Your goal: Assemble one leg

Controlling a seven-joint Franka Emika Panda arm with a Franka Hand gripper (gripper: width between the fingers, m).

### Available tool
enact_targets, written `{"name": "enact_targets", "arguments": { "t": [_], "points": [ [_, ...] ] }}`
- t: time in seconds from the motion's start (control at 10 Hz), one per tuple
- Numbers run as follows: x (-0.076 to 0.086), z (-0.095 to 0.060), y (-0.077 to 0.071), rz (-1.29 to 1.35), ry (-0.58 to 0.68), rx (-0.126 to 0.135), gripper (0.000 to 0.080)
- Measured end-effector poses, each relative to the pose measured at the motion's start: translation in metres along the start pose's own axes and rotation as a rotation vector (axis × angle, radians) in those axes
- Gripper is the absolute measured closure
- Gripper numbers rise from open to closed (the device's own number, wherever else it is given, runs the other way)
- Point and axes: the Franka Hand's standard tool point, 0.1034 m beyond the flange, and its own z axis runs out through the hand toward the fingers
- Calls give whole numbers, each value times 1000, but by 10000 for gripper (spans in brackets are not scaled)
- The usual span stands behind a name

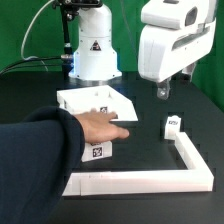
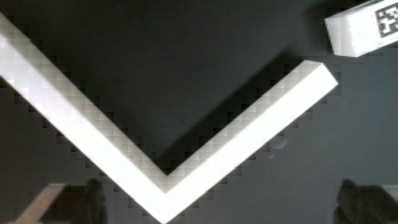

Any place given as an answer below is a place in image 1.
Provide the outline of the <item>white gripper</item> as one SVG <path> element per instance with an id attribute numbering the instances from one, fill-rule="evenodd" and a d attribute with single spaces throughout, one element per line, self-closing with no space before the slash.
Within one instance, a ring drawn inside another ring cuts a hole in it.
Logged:
<path id="1" fill-rule="evenodd" d="M 211 51 L 216 10 L 217 0 L 150 0 L 143 6 L 138 71 L 158 83 L 158 98 L 169 98 L 169 77 L 181 70 L 192 75 L 195 62 Z"/>

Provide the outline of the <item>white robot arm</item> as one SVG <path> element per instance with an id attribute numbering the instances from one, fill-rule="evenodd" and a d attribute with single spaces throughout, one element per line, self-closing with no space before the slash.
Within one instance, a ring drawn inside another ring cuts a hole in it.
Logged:
<path id="1" fill-rule="evenodd" d="M 196 62 L 212 48 L 218 0 L 149 0 L 141 10 L 138 72 L 157 84 L 157 97 L 166 100 L 171 77 L 192 75 Z M 120 75 L 112 49 L 112 18 L 108 7 L 79 10 L 79 46 L 70 72 L 86 84 Z"/>

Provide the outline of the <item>dark blue sleeve forearm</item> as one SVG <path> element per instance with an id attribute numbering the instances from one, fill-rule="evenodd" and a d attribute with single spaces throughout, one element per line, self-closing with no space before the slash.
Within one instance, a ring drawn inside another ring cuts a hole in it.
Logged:
<path id="1" fill-rule="evenodd" d="M 83 151 L 82 127 L 63 109 L 0 124 L 0 224 L 43 224 Z"/>

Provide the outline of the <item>person's hand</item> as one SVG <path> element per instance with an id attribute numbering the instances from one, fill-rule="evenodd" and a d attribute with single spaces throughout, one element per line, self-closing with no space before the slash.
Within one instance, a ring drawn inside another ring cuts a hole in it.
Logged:
<path id="1" fill-rule="evenodd" d="M 125 139 L 129 136 L 129 131 L 116 126 L 111 120 L 117 116 L 115 112 L 102 113 L 96 110 L 76 114 L 75 118 L 83 128 L 84 138 L 87 143 L 102 143 L 114 139 Z"/>

